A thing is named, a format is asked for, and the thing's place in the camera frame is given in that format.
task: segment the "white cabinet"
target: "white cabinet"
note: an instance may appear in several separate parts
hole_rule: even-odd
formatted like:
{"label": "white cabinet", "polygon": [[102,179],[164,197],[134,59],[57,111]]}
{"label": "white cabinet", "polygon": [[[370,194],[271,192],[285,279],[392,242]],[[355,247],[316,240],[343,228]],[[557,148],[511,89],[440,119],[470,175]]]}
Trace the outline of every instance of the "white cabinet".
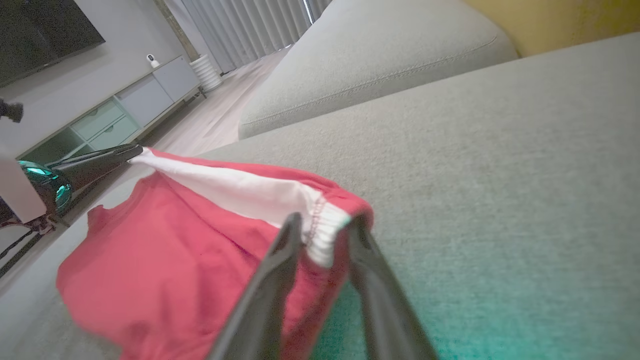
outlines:
{"label": "white cabinet", "polygon": [[19,158],[47,164],[132,141],[195,94],[199,85],[189,63],[179,56],[87,109]]}
{"label": "white cabinet", "polygon": [[173,100],[153,75],[117,93],[116,98],[141,127],[173,104]]}
{"label": "white cabinet", "polygon": [[180,56],[154,71],[154,77],[173,102],[179,101],[200,84],[193,69]]}

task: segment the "gray sofa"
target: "gray sofa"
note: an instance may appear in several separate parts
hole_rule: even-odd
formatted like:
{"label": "gray sofa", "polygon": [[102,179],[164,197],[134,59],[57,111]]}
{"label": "gray sofa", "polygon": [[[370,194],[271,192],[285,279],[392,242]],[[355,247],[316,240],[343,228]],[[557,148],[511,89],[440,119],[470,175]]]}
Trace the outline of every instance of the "gray sofa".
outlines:
{"label": "gray sofa", "polygon": [[[441,359],[637,359],[640,33],[380,97],[202,155],[368,200]],[[133,179],[100,203],[127,198]],[[3,359],[115,359],[54,287],[86,215],[0,297]],[[346,286],[314,359],[365,359]]]}
{"label": "gray sofa", "polygon": [[462,0],[334,0],[247,104],[240,139],[516,58]]}

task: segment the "white fabric lining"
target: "white fabric lining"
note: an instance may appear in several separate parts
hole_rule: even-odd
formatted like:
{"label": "white fabric lining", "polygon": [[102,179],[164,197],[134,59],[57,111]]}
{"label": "white fabric lining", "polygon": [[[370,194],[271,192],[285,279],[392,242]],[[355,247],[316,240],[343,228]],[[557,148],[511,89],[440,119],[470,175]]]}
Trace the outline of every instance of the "white fabric lining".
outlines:
{"label": "white fabric lining", "polygon": [[322,192],[295,180],[162,158],[147,148],[129,162],[148,165],[227,211],[278,229],[289,214],[300,212],[307,254],[323,267],[333,265],[335,235],[351,219]]}

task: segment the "gray curtain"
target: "gray curtain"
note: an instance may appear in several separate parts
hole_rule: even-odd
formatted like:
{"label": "gray curtain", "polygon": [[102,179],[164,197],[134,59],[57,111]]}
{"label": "gray curtain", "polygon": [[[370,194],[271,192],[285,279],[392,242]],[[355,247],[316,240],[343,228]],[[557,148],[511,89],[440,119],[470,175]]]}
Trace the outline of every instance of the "gray curtain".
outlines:
{"label": "gray curtain", "polygon": [[223,72],[295,43],[311,25],[303,0],[182,2]]}
{"label": "gray curtain", "polygon": [[320,15],[322,15],[324,9],[329,6],[330,2],[331,0],[308,0],[308,7],[313,17],[312,22],[320,18]]}

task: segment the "stitching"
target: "stitching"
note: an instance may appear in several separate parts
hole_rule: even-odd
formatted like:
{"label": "stitching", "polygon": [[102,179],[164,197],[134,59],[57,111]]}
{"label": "stitching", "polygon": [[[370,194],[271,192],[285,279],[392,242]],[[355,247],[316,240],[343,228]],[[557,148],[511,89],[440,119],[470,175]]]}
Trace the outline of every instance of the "stitching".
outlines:
{"label": "stitching", "polygon": [[311,229],[309,229],[307,247],[311,248],[314,245],[314,238],[316,237],[316,229],[318,227],[318,222],[320,221],[320,213],[324,209],[324,205],[326,204],[326,199],[321,197],[318,199],[316,206],[314,206],[314,213],[311,215]]}
{"label": "stitching", "polygon": [[303,102],[301,104],[292,106],[290,108],[284,109],[284,110],[279,111],[277,113],[269,114],[269,115],[267,115],[266,117],[264,117],[262,119],[258,119],[256,121],[249,122],[249,123],[245,124],[245,126],[251,126],[251,125],[254,125],[254,124],[260,124],[261,122],[264,122],[264,121],[267,121],[267,120],[272,120],[274,118],[277,118],[277,117],[280,117],[282,115],[286,115],[286,114],[292,113],[292,112],[294,112],[296,110],[300,110],[302,108],[306,108],[306,107],[309,107],[311,105],[321,104],[323,102],[332,100],[332,99],[334,99],[336,97],[340,97],[340,96],[343,96],[343,95],[346,95],[346,94],[350,94],[350,93],[355,92],[357,90],[362,90],[364,88],[371,87],[373,85],[376,85],[378,83],[382,83],[384,81],[388,81],[388,80],[391,80],[391,79],[400,78],[400,77],[403,77],[403,76],[414,74],[416,72],[420,72],[420,71],[422,71],[424,69],[428,69],[430,67],[435,67],[435,66],[441,65],[443,63],[449,63],[449,62],[452,62],[454,60],[464,59],[466,57],[469,57],[469,55],[471,55],[472,53],[482,49],[483,47],[491,46],[496,41],[496,39],[498,39],[498,35],[495,35],[493,37],[493,39],[491,39],[489,42],[487,42],[487,43],[485,43],[483,45],[480,45],[480,46],[478,46],[478,47],[476,47],[474,49],[471,49],[471,50],[469,50],[469,51],[467,51],[465,53],[456,54],[456,55],[453,55],[453,56],[448,57],[448,58],[445,58],[445,57],[439,58],[439,59],[437,59],[435,61],[431,61],[429,63],[422,63],[422,64],[418,64],[418,65],[413,65],[411,67],[407,67],[407,68],[402,69],[402,70],[397,70],[397,71],[392,72],[390,74],[385,74],[385,75],[382,75],[382,76],[378,76],[377,78],[370,79],[370,80],[367,80],[367,81],[363,81],[363,82],[361,82],[359,84],[356,84],[356,85],[353,85],[351,87],[342,88],[340,90],[336,90],[333,93],[330,93],[330,94],[327,94],[327,95],[321,95],[319,97],[316,97],[315,99],[311,99],[311,100],[305,101],[305,102]]}

